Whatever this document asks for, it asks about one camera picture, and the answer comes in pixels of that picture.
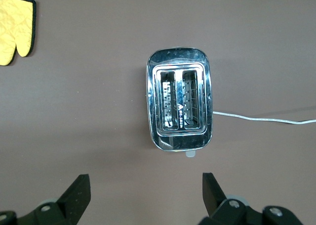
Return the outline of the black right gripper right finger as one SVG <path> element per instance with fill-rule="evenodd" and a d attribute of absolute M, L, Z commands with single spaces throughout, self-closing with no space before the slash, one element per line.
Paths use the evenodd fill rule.
<path fill-rule="evenodd" d="M 202 195 L 208 216 L 200 225 L 301 225 L 289 209 L 266 206 L 257 212 L 236 198 L 227 198 L 213 173 L 202 174 Z"/>

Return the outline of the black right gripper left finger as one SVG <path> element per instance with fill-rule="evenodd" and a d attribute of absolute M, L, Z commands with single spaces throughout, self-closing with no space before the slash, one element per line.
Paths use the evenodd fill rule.
<path fill-rule="evenodd" d="M 2 225 L 76 225 L 90 202 L 90 178 L 79 175 L 58 199 L 42 202 L 28 214 L 1 211 Z"/>

